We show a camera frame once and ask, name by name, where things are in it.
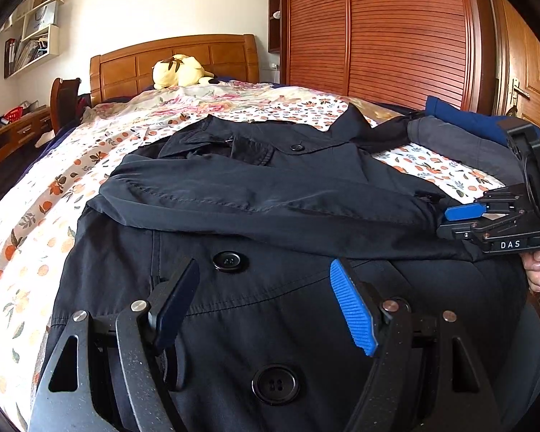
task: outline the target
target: bed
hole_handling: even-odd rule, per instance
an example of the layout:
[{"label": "bed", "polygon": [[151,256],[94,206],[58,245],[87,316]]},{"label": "bed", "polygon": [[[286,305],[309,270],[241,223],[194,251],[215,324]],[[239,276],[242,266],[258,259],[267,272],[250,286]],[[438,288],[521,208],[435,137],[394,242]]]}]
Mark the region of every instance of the bed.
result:
[{"label": "bed", "polygon": [[[152,84],[151,67],[180,52],[235,81],[145,90]],[[21,430],[30,418],[52,305],[76,222],[125,154],[208,114],[233,121],[289,120],[322,130],[349,102],[372,125],[396,116],[364,100],[299,87],[274,89],[258,81],[250,34],[164,39],[91,59],[93,108],[0,202],[0,406]],[[133,99],[105,103],[117,96]],[[375,157],[435,183],[463,203],[502,186],[494,177],[415,144]]]}]

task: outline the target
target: human hand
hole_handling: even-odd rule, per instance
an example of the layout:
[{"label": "human hand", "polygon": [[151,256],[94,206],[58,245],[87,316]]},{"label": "human hand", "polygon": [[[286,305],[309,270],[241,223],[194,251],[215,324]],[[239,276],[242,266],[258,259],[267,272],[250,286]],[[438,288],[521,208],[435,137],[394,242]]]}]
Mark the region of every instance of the human hand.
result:
[{"label": "human hand", "polygon": [[528,276],[530,290],[540,293],[540,250],[534,253],[522,253],[522,264]]}]

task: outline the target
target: black button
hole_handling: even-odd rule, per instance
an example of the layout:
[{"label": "black button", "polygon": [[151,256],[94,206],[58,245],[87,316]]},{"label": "black button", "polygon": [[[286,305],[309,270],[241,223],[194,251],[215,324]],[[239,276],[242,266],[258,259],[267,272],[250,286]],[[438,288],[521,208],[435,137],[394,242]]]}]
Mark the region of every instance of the black button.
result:
[{"label": "black button", "polygon": [[252,391],[266,404],[278,406],[293,401],[300,390],[296,374],[281,364],[271,364],[260,369],[252,379]]},{"label": "black button", "polygon": [[236,252],[220,252],[214,255],[212,263],[218,271],[236,273],[245,269],[247,259],[244,255]]}]

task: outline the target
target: chair backrest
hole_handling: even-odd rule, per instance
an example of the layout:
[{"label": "chair backrest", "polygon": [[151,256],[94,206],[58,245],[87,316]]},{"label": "chair backrest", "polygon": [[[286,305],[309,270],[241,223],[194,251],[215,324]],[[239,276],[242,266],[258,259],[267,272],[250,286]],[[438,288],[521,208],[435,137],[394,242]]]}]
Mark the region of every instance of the chair backrest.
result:
[{"label": "chair backrest", "polygon": [[57,77],[54,80],[50,94],[50,117],[55,133],[76,118],[80,83],[79,77],[64,80]]}]

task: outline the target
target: gray clothing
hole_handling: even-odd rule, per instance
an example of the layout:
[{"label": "gray clothing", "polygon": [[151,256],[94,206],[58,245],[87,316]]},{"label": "gray clothing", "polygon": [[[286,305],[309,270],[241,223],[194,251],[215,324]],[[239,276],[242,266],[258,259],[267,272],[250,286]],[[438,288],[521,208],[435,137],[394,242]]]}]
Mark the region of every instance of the gray clothing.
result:
[{"label": "gray clothing", "polygon": [[510,149],[436,117],[412,120],[408,137],[413,143],[496,177],[504,185],[524,182],[519,162]]}]

